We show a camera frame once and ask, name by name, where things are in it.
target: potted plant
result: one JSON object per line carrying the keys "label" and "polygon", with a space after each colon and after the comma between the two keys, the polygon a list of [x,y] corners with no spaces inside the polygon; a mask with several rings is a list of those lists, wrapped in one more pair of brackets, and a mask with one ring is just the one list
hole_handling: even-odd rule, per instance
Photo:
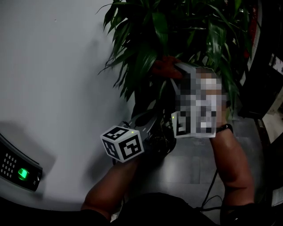
{"label": "potted plant", "polygon": [[113,0],[110,5],[104,28],[110,24],[108,33],[115,31],[114,46],[105,69],[121,65],[114,86],[122,88],[121,96],[127,101],[134,93],[132,116],[154,104],[149,111],[159,115],[154,137],[169,136],[170,103],[174,102],[168,78],[151,73],[153,63],[164,56],[213,69],[234,107],[236,84],[246,63],[244,51],[251,55],[252,50],[245,1]]}

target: wire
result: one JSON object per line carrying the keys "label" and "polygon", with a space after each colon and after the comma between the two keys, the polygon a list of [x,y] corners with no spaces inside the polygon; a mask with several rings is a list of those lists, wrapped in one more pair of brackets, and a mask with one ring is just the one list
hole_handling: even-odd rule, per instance
{"label": "wire", "polygon": [[213,196],[213,197],[209,198],[209,199],[207,200],[207,202],[206,202],[204,205],[206,205],[209,200],[212,200],[212,199],[215,198],[215,197],[220,198],[221,202],[223,203],[223,200],[222,200],[222,198],[221,198],[220,196]]}
{"label": "wire", "polygon": [[212,207],[212,208],[207,208],[207,209],[201,209],[201,211],[203,212],[207,212],[207,211],[211,211],[211,210],[220,210],[222,209],[222,207]]}
{"label": "wire", "polygon": [[126,121],[123,121],[123,123],[124,123],[127,127],[130,128],[130,124],[129,124],[129,123],[127,123]]}
{"label": "wire", "polygon": [[204,199],[204,201],[203,201],[203,203],[202,203],[202,207],[201,207],[202,210],[203,210],[204,205],[205,205],[206,202],[207,202],[207,198],[208,198],[209,193],[210,193],[210,191],[211,191],[211,189],[212,189],[212,186],[213,186],[213,184],[214,184],[214,182],[215,182],[215,179],[216,179],[217,174],[218,174],[218,170],[215,171],[215,174],[214,174],[214,176],[213,176],[211,185],[210,185],[210,187],[209,187],[209,189],[208,189],[207,195],[206,195],[206,197],[205,197],[205,199]]}

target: hand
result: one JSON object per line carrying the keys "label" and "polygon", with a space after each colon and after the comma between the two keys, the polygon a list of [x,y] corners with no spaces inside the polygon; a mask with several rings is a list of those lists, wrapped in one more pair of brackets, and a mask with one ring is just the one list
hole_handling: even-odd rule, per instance
{"label": "hand", "polygon": [[154,62],[151,73],[153,75],[162,76],[171,79],[181,79],[182,73],[174,68],[174,64],[181,62],[173,56],[163,56],[162,61],[157,60]]}
{"label": "hand", "polygon": [[[207,95],[217,95],[217,97],[222,97],[222,90],[217,87],[221,85],[221,81],[216,77],[214,73],[211,73],[211,70],[205,68],[197,68],[196,72],[200,74],[201,79],[206,79],[206,84],[210,86],[210,89],[206,90]],[[216,106],[216,127],[221,127],[222,125],[227,124],[226,121],[226,100],[221,100],[217,102]]]}

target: black wrist strap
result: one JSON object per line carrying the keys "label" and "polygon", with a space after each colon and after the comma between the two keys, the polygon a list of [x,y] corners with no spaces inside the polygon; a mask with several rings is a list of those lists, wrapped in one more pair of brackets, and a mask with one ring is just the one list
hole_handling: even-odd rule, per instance
{"label": "black wrist strap", "polygon": [[223,126],[221,126],[219,128],[216,128],[216,133],[221,132],[221,131],[223,131],[225,129],[230,129],[231,132],[234,133],[233,132],[233,128],[232,128],[232,126],[230,124],[225,124],[225,125],[223,125]]}

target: forearm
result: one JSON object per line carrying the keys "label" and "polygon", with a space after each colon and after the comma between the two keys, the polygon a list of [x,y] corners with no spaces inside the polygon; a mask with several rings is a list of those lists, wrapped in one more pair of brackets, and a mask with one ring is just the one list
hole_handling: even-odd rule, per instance
{"label": "forearm", "polygon": [[253,202],[254,184],[246,155],[229,130],[223,130],[212,138],[211,144],[219,176],[226,188],[227,205]]}
{"label": "forearm", "polygon": [[93,209],[110,218],[121,202],[138,166],[138,159],[113,166],[87,194],[82,209]]}

